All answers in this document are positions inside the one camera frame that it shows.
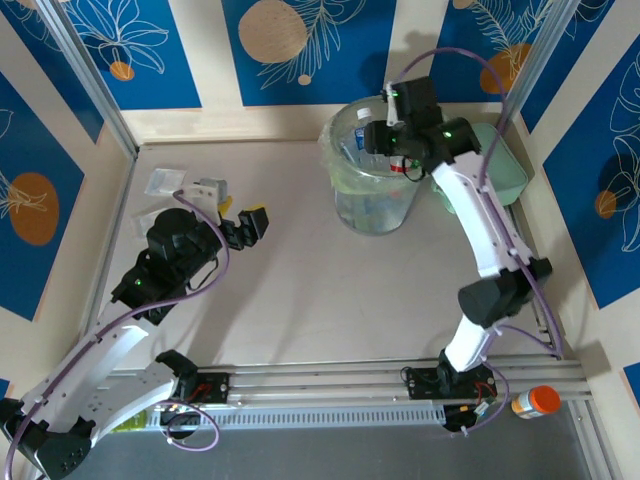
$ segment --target green basket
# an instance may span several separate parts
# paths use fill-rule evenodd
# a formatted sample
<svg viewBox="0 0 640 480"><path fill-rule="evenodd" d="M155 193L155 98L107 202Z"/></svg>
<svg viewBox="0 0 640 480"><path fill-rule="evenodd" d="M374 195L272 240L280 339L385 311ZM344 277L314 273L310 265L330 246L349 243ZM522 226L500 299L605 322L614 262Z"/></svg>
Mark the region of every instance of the green basket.
<svg viewBox="0 0 640 480"><path fill-rule="evenodd" d="M478 137L482 152L486 152L498 131L489 123L475 123L471 128L473 128ZM495 188L498 195L498 200L500 200L503 207L515 202L527 186L527 183L529 183L529 177L516 160L516 157L513 156L503 138L500 138L491 157L488 173L491 183L493 183L493 188ZM435 182L432 182L431 188L442 196L445 208L455 214L456 211L453 205L451 205L442 189Z"/></svg>

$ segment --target clear plastic container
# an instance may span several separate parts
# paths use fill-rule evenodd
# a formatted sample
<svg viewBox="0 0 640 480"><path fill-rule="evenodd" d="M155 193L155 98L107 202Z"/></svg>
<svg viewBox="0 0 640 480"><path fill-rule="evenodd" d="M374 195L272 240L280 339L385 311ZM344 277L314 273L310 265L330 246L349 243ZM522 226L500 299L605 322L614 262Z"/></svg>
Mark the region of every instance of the clear plastic container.
<svg viewBox="0 0 640 480"><path fill-rule="evenodd" d="M319 143L342 221L359 233L383 235L402 225L418 184L392 172L389 158L360 164L354 131L358 110L363 108L371 110L373 120L386 119L387 105L382 99L365 98L340 110L325 125Z"/></svg>

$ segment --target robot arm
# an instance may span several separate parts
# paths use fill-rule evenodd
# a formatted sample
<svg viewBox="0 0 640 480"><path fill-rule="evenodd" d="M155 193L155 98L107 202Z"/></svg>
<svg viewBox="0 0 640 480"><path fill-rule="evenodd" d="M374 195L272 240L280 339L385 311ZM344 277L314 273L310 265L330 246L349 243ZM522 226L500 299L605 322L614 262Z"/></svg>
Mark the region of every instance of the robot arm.
<svg viewBox="0 0 640 480"><path fill-rule="evenodd" d="M200 203L201 210L204 207L215 212L215 217L219 217L216 223L230 248L242 250L253 246L263 237L269 223L265 209L242 211L237 227L218 214L219 203L227 200L226 194L219 196L219 187L224 182L213 181L208 186L206 183L202 180L195 188L185 188L184 196ZM142 373L109 390L97 390L127 353L159 328L174 305L143 311L106 335L105 326L132 309L185 296L194 276L216 260L222 248L221 240L207 223L181 208L158 215L147 240L149 248L140 253L135 266L123 276L97 324L56 370L22 400L0 401L0 427L9 441L29 412L39 405L19 440L18 449L51 480L62 479L74 471L89 450L124 420L162 400L188 400L203 382L212 382L206 375L198 374L197 367L187 358L169 351L159 355ZM80 352L86 353L76 361ZM62 380L45 399L45 391L60 375Z"/></svg>
<svg viewBox="0 0 640 480"><path fill-rule="evenodd" d="M475 255L481 278L458 292L462 320L440 355L440 385L432 392L433 398L468 398L468 384L490 374L481 365L481 356L493 327L516 315L533 296L516 257L523 259L538 282L551 274L551 265L533 257L499 208L514 248L502 241L482 198L488 194L498 205L491 181L480 182L484 158L479 142L466 120L444 122L429 77L389 85L383 98L389 104L388 120L367 125L365 148L369 153L418 160L452 203Z"/></svg>

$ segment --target cable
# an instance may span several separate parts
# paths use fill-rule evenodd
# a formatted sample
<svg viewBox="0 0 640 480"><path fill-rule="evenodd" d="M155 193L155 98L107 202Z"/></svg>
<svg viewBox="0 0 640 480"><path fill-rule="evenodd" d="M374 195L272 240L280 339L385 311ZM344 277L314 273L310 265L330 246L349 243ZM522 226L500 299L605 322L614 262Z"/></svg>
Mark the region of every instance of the cable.
<svg viewBox="0 0 640 480"><path fill-rule="evenodd" d="M529 332L526 332L525 330L522 330L521 328L518 327L514 327L512 325L500 325L498 327L500 328L506 328L508 330L512 330L516 333L519 333L521 335L524 335L525 337L529 338L530 340L533 340L534 342L536 342L538 345L540 345L542 348L544 348L545 350L548 350L549 353L551 353L552 355L558 355L558 352L556 351L555 348L550 347L549 345L547 345L546 343L544 343L542 340L540 340L539 338L536 338L535 336L531 335Z"/></svg>
<svg viewBox="0 0 640 480"><path fill-rule="evenodd" d="M191 298L199 297L199 296L207 293L212 288L214 288L222 280L222 278L226 275L227 270L229 269L229 260L230 260L230 257L229 257L229 244L227 243L227 240L224 238L224 235L220 231L220 228L215 224L215 222L205 212L200 210L198 207L196 207L194 204L192 204L188 200L185 200L182 197L183 193L184 193L183 190L178 190L178 191L173 193L173 198L175 198L178 202L182 203L183 205L189 207L191 210L196 212L203 219L203 221L213 230L213 232L218 237L218 240L220 241L220 243L222 245L222 249L224 250L225 256L226 256L226 261L225 261L224 267L222 268L222 271L210 283L208 283L206 286L204 286L200 290L197 290L197 291L195 291L193 293L190 293L188 295L184 295L182 297L172 298L170 300L163 300L163 301L160 301L160 302L154 302L154 303L150 303L148 305L143 305L141 307L135 308L135 309L131 310L130 312L127 312L127 313L121 315L120 317L118 317L114 321L112 321L111 323L107 324L102 330L100 330L94 336L93 340L91 340L88 343L86 343L80 349L80 351L69 361L69 363L62 369L62 371L58 374L58 376L56 376L51 381L49 386L46 388L46 390L42 394L42 398L41 398L40 403L36 403L31 408L31 410L29 410L29 412L25 415L24 419L20 423L20 426L18 427L18 430L16 431L16 433L15 433L15 435L13 437L13 441L9 445L9 451L7 452L5 465L4 465L4 478L5 478L5 480L13 480L13 473L12 473L13 459L15 458L16 451L18 449L18 445L20 443L20 440L24 436L25 431L27 430L27 427L31 423L31 419L33 419L33 417L38 413L38 411L40 411L40 408L42 407L42 404L51 396L51 394L56 389L56 387L58 385L60 385L62 380L64 380L67 377L67 375L69 375L69 373L78 364L80 359L82 359L87 354L87 352L91 349L91 347L93 347L96 343L98 343L111 330L113 330L115 328L118 328L120 325L122 325L124 322L126 322L130 318L135 317L136 315L139 315L141 313L147 312L149 310L153 310L155 308L168 307L170 305L175 305L177 303L180 303L180 302L182 302L184 300L189 300Z"/></svg>
<svg viewBox="0 0 640 480"><path fill-rule="evenodd" d="M201 417L206 418L209 423L211 423L211 425L213 425L213 430L216 434L216 437L213 439L213 441L205 446L205 447L188 447L187 445L184 445L182 443L179 443L175 440L175 438L173 438L171 436L171 425L172 423L180 417L180 415L183 415L183 413L177 415L176 417L174 417L169 424L167 425L167 431L166 432L162 432L166 437L167 440L169 441L169 443L171 445L173 445L176 448L179 448L180 450L184 450L186 452L194 452L194 453L201 453L201 452L206 452L211 450L212 448L214 448L216 445L218 445L218 442L220 441L220 429L218 428L218 424L216 423L215 419L209 415L207 412L205 412L204 410L196 407L195 405L191 405L189 403L186 402L180 402L180 401L175 401L175 400L164 400L162 402L158 402L156 403L156 405L180 405L182 407L185 408L190 408L192 410L194 410L195 412L197 412Z"/></svg>
<svg viewBox="0 0 640 480"><path fill-rule="evenodd" d="M489 418L487 418L484 422L481 423L477 423L476 425L474 425L473 427L469 427L466 430L466 433L464 434L465 436L471 432L474 432L476 430L478 430L479 428L484 427L485 425L489 424L490 422L492 422L493 420L495 420L496 418L498 418L498 415L500 415L503 410L505 409L505 407L507 406L507 403L509 402L509 397L511 396L511 390L509 389L509 381L507 380L507 377L505 377L502 372L500 372L500 370L496 369L494 366L492 366L488 361L484 360L482 362L482 364L487 367L489 370L491 370L495 375L497 375L498 377L500 377L500 380L503 381L504 383L504 400L502 400L502 403L500 404L500 406L498 407L498 409L493 412L491 414L491 416Z"/></svg>
<svg viewBox="0 0 640 480"><path fill-rule="evenodd" d="M409 65L405 67L404 70L402 70L402 72L400 72L400 74L393 80L392 83L401 82L402 79L405 77L405 75L419 62L421 62L425 58L428 58L432 55L436 55L440 53L455 53L459 55L464 55L465 57L469 57L479 62L484 68L486 68L489 71L489 73L491 73L491 76L496 81L496 84L498 85L498 89L500 90L500 100L502 102L502 111L500 113L500 120L498 121L498 124L496 126L496 130L498 134L493 139L493 142L491 142L491 145L489 146L489 149L487 150L487 153L484 156L482 167L480 168L480 192L481 192L480 196L485 204L485 207L487 208L487 211L489 212L489 215L491 216L491 219L493 220L494 225L496 225L498 228L498 234L500 235L500 237L502 237L502 241L506 244L509 250L512 250L515 248L515 244L511 238L511 235L509 235L507 227L502 221L502 218L500 217L498 207L494 205L491 197L489 196L489 193L485 191L485 186L488 180L487 170L489 168L489 161L491 160L491 157L493 156L493 152L495 151L496 146L498 145L498 142L500 141L500 138L504 134L507 126L507 94L504 88L504 84L502 83L502 79L500 78L496 70L493 68L493 66L489 62L487 62L480 55L477 55L469 50L465 50L463 48L457 48L457 47L440 47L440 48L435 48L433 50L429 50L428 52L425 52L422 55L419 55L418 57L416 57L411 63L409 63ZM515 256L514 259L518 265L518 268L522 270L525 278L531 285L531 288L533 289L535 296L540 301L542 310L544 311L544 314L547 317L547 320L551 324L552 337L553 337L553 342L554 342L557 355L558 357L562 357L564 353L564 345L562 342L562 335L560 334L560 327L558 326L558 321L555 318L555 315L553 314L553 311L551 310L551 307L549 306L549 303L547 302L547 299L545 298L545 295L542 292L540 285L538 285L538 282L536 281L536 279L533 278L533 275L527 268L524 260L520 258L519 255Z"/></svg>

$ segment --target plastic bottle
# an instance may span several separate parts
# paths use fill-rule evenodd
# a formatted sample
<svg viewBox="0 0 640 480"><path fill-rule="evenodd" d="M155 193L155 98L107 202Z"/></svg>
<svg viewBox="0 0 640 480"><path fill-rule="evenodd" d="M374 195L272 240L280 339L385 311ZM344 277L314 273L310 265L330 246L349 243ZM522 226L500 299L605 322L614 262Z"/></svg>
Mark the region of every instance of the plastic bottle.
<svg viewBox="0 0 640 480"><path fill-rule="evenodd" d="M511 409L526 420L560 410L562 400L552 387L541 385L521 393L511 402Z"/></svg>
<svg viewBox="0 0 640 480"><path fill-rule="evenodd" d="M364 149L364 128L373 120L370 108L358 110L358 123L355 130L356 146L360 156L360 168L363 170L374 170L377 167L377 155L372 155Z"/></svg>

